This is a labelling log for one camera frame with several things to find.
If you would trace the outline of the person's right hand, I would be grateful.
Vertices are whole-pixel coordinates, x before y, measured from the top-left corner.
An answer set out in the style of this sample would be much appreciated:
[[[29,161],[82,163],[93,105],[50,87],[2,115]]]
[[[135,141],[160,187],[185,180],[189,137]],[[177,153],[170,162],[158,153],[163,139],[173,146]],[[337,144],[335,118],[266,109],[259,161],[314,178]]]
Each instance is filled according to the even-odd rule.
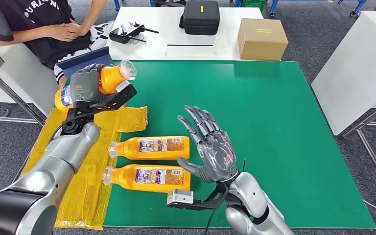
[[[71,42],[75,40],[78,37],[79,31],[80,27],[73,23],[63,23],[46,26],[46,32],[48,37],[63,42]]]

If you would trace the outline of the person's left hand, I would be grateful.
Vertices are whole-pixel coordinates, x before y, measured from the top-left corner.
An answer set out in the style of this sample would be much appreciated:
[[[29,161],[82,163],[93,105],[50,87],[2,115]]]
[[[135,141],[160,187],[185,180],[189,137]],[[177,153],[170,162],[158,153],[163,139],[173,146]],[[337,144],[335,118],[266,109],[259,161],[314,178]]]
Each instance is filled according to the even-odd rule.
[[[69,27],[76,36],[85,36],[88,33],[88,29],[78,24],[73,19],[70,19]]]

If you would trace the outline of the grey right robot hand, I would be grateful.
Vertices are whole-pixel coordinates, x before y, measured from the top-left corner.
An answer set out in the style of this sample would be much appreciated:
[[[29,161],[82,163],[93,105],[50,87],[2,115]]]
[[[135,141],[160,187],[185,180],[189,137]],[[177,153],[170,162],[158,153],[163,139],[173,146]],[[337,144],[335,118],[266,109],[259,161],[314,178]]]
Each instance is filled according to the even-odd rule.
[[[195,143],[203,164],[194,164],[178,157],[178,165],[206,183],[224,182],[233,178],[238,173],[238,168],[236,154],[227,132],[220,128],[216,119],[207,110],[189,105],[185,105],[185,110],[195,125],[192,126],[181,115],[178,115],[177,119]]]

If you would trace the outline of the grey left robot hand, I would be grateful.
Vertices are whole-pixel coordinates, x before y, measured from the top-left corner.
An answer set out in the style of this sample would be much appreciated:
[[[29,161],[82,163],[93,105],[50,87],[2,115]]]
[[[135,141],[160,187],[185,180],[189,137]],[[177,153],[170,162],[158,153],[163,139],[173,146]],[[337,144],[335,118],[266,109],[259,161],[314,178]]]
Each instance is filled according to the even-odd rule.
[[[103,96],[99,90],[100,72],[104,67],[104,64],[91,64],[71,75],[70,97],[73,102],[100,102]]]

